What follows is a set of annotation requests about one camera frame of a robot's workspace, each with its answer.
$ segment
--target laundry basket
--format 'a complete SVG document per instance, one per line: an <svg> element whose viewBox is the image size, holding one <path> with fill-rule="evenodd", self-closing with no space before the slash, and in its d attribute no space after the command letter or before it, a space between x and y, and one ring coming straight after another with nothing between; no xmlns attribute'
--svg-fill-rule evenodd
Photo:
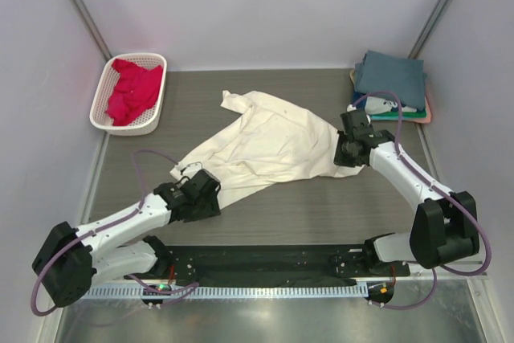
<svg viewBox="0 0 514 343"><path fill-rule="evenodd" d="M145 110L134 122L127 126L112 126L112 118L105 112L108 107L108 100L112 94L112 90L120 78L118 71L112 68L112 62L116 59L124 59L129 62L134 62L138 66L144 67L148 70L159 65L161 65L163 69L161 90L159 91L159 97L157 98L156 104L153 108ZM96 89L95 99L93 100L93 105L91 106L91 111L89 113L89 120L91 123L98 129L103 129L107 133L115 136L140 136L151 133L157 127L161 116L166 68L167 62L163 56L146 52L118 55L109 60L102 72L98 88Z"/></svg>

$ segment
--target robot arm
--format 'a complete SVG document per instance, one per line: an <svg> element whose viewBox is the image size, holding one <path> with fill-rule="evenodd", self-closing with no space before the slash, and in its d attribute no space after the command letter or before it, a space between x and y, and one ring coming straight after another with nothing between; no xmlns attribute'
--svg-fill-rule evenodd
<svg viewBox="0 0 514 343"><path fill-rule="evenodd" d="M92 233L61 255L42 280L57 307L74 303L92 285L129 273L148 272L160 277L173 265L173 257L157 237L147 236L132 246L119 246L173 221L197 221L220 215L219 190L219 181L201 169L191 179L161 184L145 197L143 205L134 204L75 229L60 223L51 230L32 269L39 275L65 246Z"/></svg>
<svg viewBox="0 0 514 343"><path fill-rule="evenodd" d="M364 110L346 112L341 118L345 131L339 132L334 163L371 166L394 185L415 213L410 233L365 241L369 266L415 260L425 268L433 268L478 253L478 231L435 190L451 196L476 218L475 200L468 192L454 193L434 180L398 145L401 159L393 135L386 130L375 131Z"/></svg>

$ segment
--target light purple wall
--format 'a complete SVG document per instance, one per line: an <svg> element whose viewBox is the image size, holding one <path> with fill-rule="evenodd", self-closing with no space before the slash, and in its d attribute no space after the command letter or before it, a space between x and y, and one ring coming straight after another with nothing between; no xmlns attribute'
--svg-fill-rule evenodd
<svg viewBox="0 0 514 343"><path fill-rule="evenodd" d="M103 60L69 0L0 0L0 331L34 343L31 263L76 223L101 133L88 110Z"/></svg>
<svg viewBox="0 0 514 343"><path fill-rule="evenodd" d="M349 67L408 55L436 0L84 0L114 54L181 70Z"/></svg>
<svg viewBox="0 0 514 343"><path fill-rule="evenodd" d="M476 198L479 221L492 241L489 273L504 315L510 317L514 314L512 0L453 0L422 57L433 83L430 147L450 186L469 190Z"/></svg>

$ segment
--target wooden table surface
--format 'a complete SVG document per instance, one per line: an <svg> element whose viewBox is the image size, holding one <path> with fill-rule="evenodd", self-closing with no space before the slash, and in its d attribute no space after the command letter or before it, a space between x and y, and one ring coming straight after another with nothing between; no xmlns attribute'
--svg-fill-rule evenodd
<svg viewBox="0 0 514 343"><path fill-rule="evenodd" d="M267 92L308 108L341 129L349 104L349 70L170 72L157 129L141 137L111 136L90 220L136 202L141 194L130 154L151 148L177 160L238 118L219 105L222 90ZM396 123L375 123L394 133ZM414 124L405 123L402 144L427 169ZM172 165L139 156L148 186L171 181ZM172 223L150 231L169 245L361 243L388 232L409 231L414 214L403 197L371 168L347 178L313 178L275 184L228 206L222 215L196 223Z"/></svg>

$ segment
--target red cloth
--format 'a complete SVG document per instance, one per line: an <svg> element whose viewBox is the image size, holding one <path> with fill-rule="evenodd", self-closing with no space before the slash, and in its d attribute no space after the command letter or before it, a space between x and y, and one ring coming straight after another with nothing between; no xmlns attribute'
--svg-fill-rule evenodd
<svg viewBox="0 0 514 343"><path fill-rule="evenodd" d="M120 79L109 97L105 112L114 120L113 126L126 126L156 104L162 66L147 70L128 60L116 59L112 68L120 73Z"/></svg>

